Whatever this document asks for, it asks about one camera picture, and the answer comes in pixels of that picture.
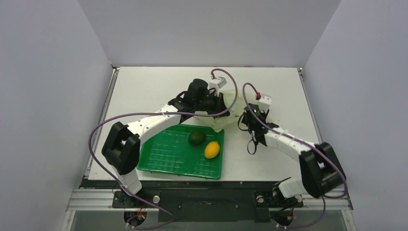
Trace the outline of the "fake avocado half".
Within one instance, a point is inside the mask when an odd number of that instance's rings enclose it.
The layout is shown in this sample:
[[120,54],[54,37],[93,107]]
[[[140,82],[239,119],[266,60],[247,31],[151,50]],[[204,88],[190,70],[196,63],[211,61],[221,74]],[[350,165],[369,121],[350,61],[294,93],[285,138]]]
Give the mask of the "fake avocado half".
[[206,140],[206,134],[202,131],[194,131],[188,137],[188,143],[193,146],[201,145]]

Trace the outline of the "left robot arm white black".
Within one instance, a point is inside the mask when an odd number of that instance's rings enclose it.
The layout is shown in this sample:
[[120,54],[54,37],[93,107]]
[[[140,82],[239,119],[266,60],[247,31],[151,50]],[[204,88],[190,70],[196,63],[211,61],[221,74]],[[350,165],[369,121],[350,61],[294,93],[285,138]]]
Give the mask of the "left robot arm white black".
[[227,81],[216,77],[209,82],[194,79],[186,91],[181,92],[155,113],[132,123],[116,122],[112,125],[102,147],[102,155],[120,180],[125,201],[132,207],[143,202],[142,184],[136,166],[141,146],[161,131],[183,123],[198,113],[205,117],[224,117],[230,113],[219,91]]

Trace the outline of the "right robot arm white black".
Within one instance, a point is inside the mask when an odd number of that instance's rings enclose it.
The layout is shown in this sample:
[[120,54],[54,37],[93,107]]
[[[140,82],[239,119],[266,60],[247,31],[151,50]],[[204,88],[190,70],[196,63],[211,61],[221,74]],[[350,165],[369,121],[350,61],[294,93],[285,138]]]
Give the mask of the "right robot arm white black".
[[326,196],[340,185],[346,185],[346,176],[333,147],[327,142],[314,144],[287,133],[274,123],[267,123],[268,113],[256,104],[248,104],[239,122],[248,127],[254,144],[262,144],[286,154],[299,164],[301,176],[277,183],[271,199],[277,205],[290,198],[308,194],[314,198]]

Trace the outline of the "yellow fake fruit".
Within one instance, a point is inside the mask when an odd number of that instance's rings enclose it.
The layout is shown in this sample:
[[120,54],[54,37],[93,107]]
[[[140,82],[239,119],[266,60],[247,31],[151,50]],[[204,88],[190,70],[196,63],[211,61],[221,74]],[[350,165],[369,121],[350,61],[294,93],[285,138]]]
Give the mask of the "yellow fake fruit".
[[213,159],[220,153],[220,144],[217,141],[212,141],[207,144],[204,150],[204,156],[206,159]]

